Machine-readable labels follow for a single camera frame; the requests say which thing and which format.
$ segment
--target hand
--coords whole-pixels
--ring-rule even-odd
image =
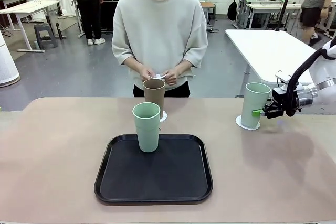
[[[321,19],[328,18],[328,11],[329,11],[329,9],[322,9],[322,11],[321,11]]]
[[[172,85],[177,84],[177,79],[178,79],[179,74],[177,73],[176,69],[170,69],[170,70],[164,71],[161,75],[162,76],[166,75],[164,77],[164,80],[168,85],[172,86]]]
[[[148,68],[146,66],[141,67],[141,69],[139,71],[139,74],[140,74],[140,78],[143,82],[146,81],[146,80],[149,80],[151,77],[155,78],[154,71],[151,68]]]

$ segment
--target green cup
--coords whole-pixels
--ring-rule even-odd
[[[241,124],[247,128],[255,128],[260,120],[260,114],[252,111],[265,107],[271,88],[265,84],[251,82],[246,84]]]
[[[144,102],[133,108],[139,147],[143,152],[154,152],[159,145],[160,107]]]

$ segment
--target tray rim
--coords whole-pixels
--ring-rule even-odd
[[[200,197],[194,197],[194,198],[190,198],[189,200],[178,200],[178,199],[168,199],[168,200],[110,200],[110,199],[106,199],[102,196],[101,192],[100,192],[100,186],[101,186],[101,182],[102,182],[102,178],[104,176],[104,172],[108,163],[108,160],[110,158],[110,155],[107,155],[111,152],[112,146],[122,140],[125,140],[128,136],[136,136],[136,134],[122,134],[119,136],[114,137],[112,140],[109,141],[105,152],[104,152],[104,156],[102,159],[102,162],[100,164],[98,173],[97,173],[97,178],[95,180],[95,185],[94,185],[94,193],[96,195],[96,197],[102,201],[105,204],[133,204],[133,203],[138,203],[138,204],[143,204],[143,203],[156,203],[156,204],[165,204],[165,203],[177,203],[177,204],[183,204],[183,203],[191,203],[191,202],[201,202],[203,200],[205,200],[207,197],[210,196],[212,190],[213,190],[213,180],[212,180],[212,175],[211,175],[211,170],[210,170],[210,166],[209,166],[209,161],[208,161],[208,156],[207,156],[207,152],[206,152],[206,148],[205,148],[205,144],[203,143],[203,141],[192,134],[159,134],[159,139],[160,136],[161,137],[167,137],[167,136],[183,136],[183,137],[188,137],[188,138],[193,138],[201,147],[201,154],[202,154],[202,160],[203,160],[203,165],[204,165],[204,169],[205,169],[205,177],[206,177],[206,181],[208,184],[208,188],[207,191],[205,192],[204,195],[200,196]]]

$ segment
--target stool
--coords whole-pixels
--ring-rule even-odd
[[[49,26],[48,23],[34,25],[34,31],[40,49],[43,49],[45,44],[53,44],[54,47],[58,46],[53,31],[51,30],[51,27]],[[41,31],[47,31],[49,33],[49,36],[41,38],[40,35]]]

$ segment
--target light gray sweatshirt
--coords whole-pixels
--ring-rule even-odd
[[[199,0],[119,0],[115,11],[112,49],[119,64],[134,57],[156,74],[173,69],[182,60],[201,66],[208,40]],[[143,89],[140,75],[130,70],[130,76]],[[193,77],[188,70],[166,90]]]

